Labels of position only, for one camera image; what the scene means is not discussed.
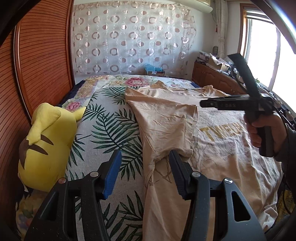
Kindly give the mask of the beige printed t-shirt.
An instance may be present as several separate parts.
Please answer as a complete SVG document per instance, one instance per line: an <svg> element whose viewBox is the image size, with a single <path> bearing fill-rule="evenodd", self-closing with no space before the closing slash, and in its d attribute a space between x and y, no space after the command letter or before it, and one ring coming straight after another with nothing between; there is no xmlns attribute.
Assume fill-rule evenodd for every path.
<svg viewBox="0 0 296 241"><path fill-rule="evenodd" d="M190 204L178 194L173 180L171 150L209 179L231 178L263 230L274 224L280 163L260 156L251 144L243 112L200 106L203 99L223 96L212 86L169 88L160 81L126 89L142 142L144 240L180 240L184 231Z"/></svg>

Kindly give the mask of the clutter on cabinet top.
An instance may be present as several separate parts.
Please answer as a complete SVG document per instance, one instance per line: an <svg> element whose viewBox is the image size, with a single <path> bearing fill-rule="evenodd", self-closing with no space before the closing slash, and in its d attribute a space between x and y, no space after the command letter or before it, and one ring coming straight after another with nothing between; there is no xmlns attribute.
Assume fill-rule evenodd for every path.
<svg viewBox="0 0 296 241"><path fill-rule="evenodd" d="M212 55L211 53L200 51L197 54L196 61L234 79L230 71L230 67L233 63L229 58L226 58L226 60L224 60L220 57ZM241 84L244 85L242 78L238 76L237 78L239 79ZM295 121L295 110L293 110L286 102L284 102L282 98L276 95L275 92L268 90L267 87L264 86L262 83L259 83L258 87L261 93L269 94L271 97L274 98L276 102L276 107L281 109L281 111L284 113L285 117L289 121Z"/></svg>

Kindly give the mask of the wooden side cabinet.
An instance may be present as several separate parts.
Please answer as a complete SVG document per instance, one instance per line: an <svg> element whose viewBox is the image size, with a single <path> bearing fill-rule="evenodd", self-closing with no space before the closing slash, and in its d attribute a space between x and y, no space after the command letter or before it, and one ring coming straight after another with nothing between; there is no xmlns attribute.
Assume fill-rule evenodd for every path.
<svg viewBox="0 0 296 241"><path fill-rule="evenodd" d="M233 78L197 61L194 63L192 81L200 87L212 85L215 89L230 95L246 94Z"/></svg>

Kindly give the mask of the floral and palm bedspread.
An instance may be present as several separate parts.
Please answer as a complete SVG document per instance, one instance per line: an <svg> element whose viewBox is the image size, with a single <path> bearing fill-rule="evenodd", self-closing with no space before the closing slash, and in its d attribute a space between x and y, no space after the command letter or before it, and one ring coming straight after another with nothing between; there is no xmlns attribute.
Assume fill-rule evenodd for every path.
<svg viewBox="0 0 296 241"><path fill-rule="evenodd" d="M81 81L60 108L86 110L77 122L64 178L81 179L121 150L122 163L112 194L101 202L111 240L142 240L144 215L142 142L138 123L125 100L127 88L137 89L159 79L140 75L92 76ZM16 225L25 237L47 192L25 186L16 211Z"/></svg>

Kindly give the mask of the yellow Pikachu plush toy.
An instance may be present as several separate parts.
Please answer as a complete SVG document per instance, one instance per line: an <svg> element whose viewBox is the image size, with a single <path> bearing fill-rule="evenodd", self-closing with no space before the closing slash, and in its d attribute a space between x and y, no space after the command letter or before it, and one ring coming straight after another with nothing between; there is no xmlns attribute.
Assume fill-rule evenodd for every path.
<svg viewBox="0 0 296 241"><path fill-rule="evenodd" d="M85 110L70 112L46 102L35 109L31 129L19 147L18 177L24 186L49 192L64 177Z"/></svg>

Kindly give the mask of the blue item on cardboard box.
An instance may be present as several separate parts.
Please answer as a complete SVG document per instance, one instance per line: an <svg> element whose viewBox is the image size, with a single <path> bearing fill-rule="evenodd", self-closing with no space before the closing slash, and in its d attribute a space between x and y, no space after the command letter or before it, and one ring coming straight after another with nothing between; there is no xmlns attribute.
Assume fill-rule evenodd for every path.
<svg viewBox="0 0 296 241"><path fill-rule="evenodd" d="M161 67L155 67L151 64L146 63L144 65L144 70L146 75L164 77L165 71Z"/></svg>

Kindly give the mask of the sheer circle-pattern curtain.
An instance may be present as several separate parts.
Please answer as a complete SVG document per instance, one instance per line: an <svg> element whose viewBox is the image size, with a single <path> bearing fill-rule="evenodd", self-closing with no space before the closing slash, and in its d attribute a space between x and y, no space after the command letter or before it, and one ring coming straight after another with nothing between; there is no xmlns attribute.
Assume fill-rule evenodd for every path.
<svg viewBox="0 0 296 241"><path fill-rule="evenodd" d="M151 65L184 76L196 36L191 11L153 1L76 4L72 58L78 75L140 74Z"/></svg>

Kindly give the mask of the wooden louvered wardrobe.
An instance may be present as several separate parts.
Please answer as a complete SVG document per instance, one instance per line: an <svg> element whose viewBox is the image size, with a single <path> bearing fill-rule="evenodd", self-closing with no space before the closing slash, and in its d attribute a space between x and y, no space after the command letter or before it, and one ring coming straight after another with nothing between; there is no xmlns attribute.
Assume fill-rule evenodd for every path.
<svg viewBox="0 0 296 241"><path fill-rule="evenodd" d="M1 240L19 240L19 145L36 107L58 104L74 86L73 1L1 1Z"/></svg>

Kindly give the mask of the bright window with wooden frame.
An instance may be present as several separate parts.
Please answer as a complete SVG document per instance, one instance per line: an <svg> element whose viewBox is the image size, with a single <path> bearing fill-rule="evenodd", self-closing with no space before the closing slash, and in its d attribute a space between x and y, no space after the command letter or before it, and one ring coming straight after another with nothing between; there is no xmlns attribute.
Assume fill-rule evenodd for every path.
<svg viewBox="0 0 296 241"><path fill-rule="evenodd" d="M262 11L243 10L246 40L241 51L259 86L295 110L295 53Z"/></svg>

